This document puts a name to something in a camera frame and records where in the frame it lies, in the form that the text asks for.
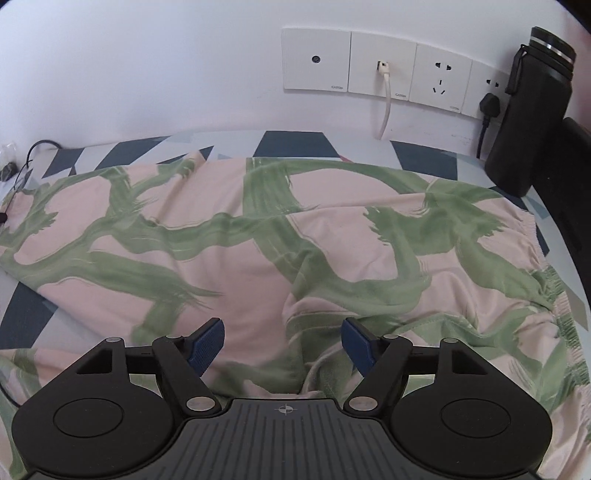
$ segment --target white wall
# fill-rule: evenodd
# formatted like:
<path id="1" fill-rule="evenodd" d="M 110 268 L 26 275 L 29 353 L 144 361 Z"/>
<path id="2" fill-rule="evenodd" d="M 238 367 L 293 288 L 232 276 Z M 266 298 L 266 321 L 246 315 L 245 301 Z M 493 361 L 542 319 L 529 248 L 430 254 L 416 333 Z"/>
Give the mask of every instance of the white wall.
<path id="1" fill-rule="evenodd" d="M 591 36 L 556 0 L 12 0 L 0 11 L 0 142 L 81 147 L 184 129 L 344 129 L 383 104 L 282 89 L 281 27 L 372 31 L 508 71 L 530 28 L 579 54 L 568 114 L 591 127 Z M 477 121 L 395 102 L 392 139 L 474 152 Z"/>

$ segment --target blue and white geometric sheet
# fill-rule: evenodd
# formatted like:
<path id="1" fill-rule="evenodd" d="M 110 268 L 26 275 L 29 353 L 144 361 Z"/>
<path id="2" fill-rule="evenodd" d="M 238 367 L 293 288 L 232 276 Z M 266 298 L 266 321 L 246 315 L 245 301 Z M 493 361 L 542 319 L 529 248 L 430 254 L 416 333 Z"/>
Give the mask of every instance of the blue and white geometric sheet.
<path id="1" fill-rule="evenodd" d="M 34 158 L 28 187 L 97 168 L 174 161 L 197 150 L 207 161 L 256 156 L 325 158 L 374 164 L 460 180 L 500 192 L 486 176 L 482 162 L 475 158 L 421 145 L 378 141 L 333 131 L 189 131 L 95 147 L 46 150 Z M 534 214 L 544 254 L 568 285 L 577 321 L 586 327 L 589 305 L 572 259 L 544 203 L 533 189 L 523 200 L 500 193 Z M 579 330 L 582 339 L 586 339 L 589 333 L 582 327 Z M 76 345 L 80 353 L 84 353 L 100 340 L 66 312 L 56 309 L 51 302 L 0 271 L 0 349 L 32 346 L 59 349 L 68 345 L 68 350 L 72 351 L 72 345 Z M 590 355 L 586 352 L 586 358 L 589 360 L 591 352 L 588 353 Z"/>

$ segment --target metal pivot screw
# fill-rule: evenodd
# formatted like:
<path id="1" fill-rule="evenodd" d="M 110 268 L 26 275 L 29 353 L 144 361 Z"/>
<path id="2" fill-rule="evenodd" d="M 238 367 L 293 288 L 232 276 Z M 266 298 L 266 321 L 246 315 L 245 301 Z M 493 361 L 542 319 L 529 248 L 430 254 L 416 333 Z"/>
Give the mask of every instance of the metal pivot screw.
<path id="1" fill-rule="evenodd" d="M 372 397 L 355 397 L 349 400 L 349 407 L 358 411 L 370 411 L 378 406 L 378 401 Z"/>
<path id="2" fill-rule="evenodd" d="M 187 400 L 187 408 L 193 411 L 208 411 L 216 406 L 216 401 L 209 397 L 193 397 Z"/>

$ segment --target blue gripper pad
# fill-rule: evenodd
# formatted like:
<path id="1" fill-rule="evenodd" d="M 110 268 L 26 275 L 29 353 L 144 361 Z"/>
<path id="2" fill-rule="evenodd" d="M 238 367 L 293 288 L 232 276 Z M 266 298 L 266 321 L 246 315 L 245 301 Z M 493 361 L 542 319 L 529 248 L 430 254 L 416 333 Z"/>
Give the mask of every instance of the blue gripper pad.
<path id="1" fill-rule="evenodd" d="M 371 340 L 345 319 L 340 328 L 340 341 L 355 368 L 361 375 L 367 375 L 377 361 L 372 353 Z"/>
<path id="2" fill-rule="evenodd" d="M 202 376 L 211 365 L 213 359 L 223 347 L 226 331 L 223 322 L 217 319 L 210 328 L 203 332 L 194 342 L 191 355 L 187 360 L 198 376 Z"/>

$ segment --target black cable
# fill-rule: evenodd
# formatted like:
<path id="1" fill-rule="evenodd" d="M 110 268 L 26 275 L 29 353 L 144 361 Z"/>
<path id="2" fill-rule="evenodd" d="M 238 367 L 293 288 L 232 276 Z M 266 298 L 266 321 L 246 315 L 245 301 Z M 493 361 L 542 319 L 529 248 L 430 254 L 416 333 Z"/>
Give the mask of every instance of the black cable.
<path id="1" fill-rule="evenodd" d="M 480 152 L 482 151 L 482 143 L 484 142 L 484 134 L 486 133 L 486 129 L 491 123 L 490 118 L 488 119 L 488 122 L 486 122 L 486 120 L 487 118 L 485 117 L 482 121 L 482 129 L 480 131 L 480 138 L 478 139 L 478 148 L 476 149 L 476 158 L 480 158 Z"/>
<path id="2" fill-rule="evenodd" d="M 53 140 L 39 140 L 39 142 L 35 142 L 33 143 L 33 146 L 31 148 L 29 148 L 29 153 L 27 154 L 27 160 L 25 162 L 25 165 L 28 167 L 29 166 L 29 159 L 31 158 L 31 152 L 33 151 L 33 149 L 38 146 L 38 145 L 43 145 L 45 143 L 49 143 L 50 145 L 53 145 L 56 148 L 64 148 L 62 147 L 58 142 L 54 142 Z"/>
<path id="3" fill-rule="evenodd" d="M 16 400 L 14 400 L 14 398 L 12 398 L 8 392 L 6 391 L 6 389 L 4 388 L 4 386 L 2 385 L 2 382 L 0 382 L 0 391 L 2 392 L 2 394 L 6 397 L 6 399 L 16 408 L 21 408 L 21 406 L 18 404 L 18 402 Z"/>
<path id="4" fill-rule="evenodd" d="M 12 203 L 12 199 L 14 198 L 14 195 L 16 194 L 16 190 L 17 190 L 17 186 L 18 186 L 18 179 L 20 178 L 22 171 L 25 169 L 25 167 L 28 168 L 29 164 L 32 162 L 31 153 L 33 152 L 35 147 L 37 147 L 39 145 L 43 145 L 43 144 L 50 144 L 56 148 L 63 148 L 58 142 L 54 142 L 53 140 L 39 140 L 39 142 L 33 143 L 33 146 L 31 148 L 29 148 L 29 152 L 27 153 L 27 159 L 25 160 L 25 164 L 18 171 L 17 178 L 15 178 L 15 180 L 14 180 L 14 186 L 12 187 L 12 190 L 13 190 L 12 197 L 10 197 L 10 200 L 8 201 L 8 204 L 6 205 L 4 212 L 0 212 L 0 225 L 3 225 L 8 220 L 6 212 L 8 211 L 8 207 L 10 207 L 10 204 Z"/>
<path id="5" fill-rule="evenodd" d="M 491 124 L 491 118 L 496 118 L 501 113 L 501 101 L 494 93 L 487 93 L 480 101 L 480 111 L 484 114 L 482 119 L 482 130 L 480 131 L 480 138 L 478 139 L 478 148 L 476 149 L 476 158 L 480 158 L 482 151 L 482 143 L 484 142 L 484 134 L 486 129 Z"/>

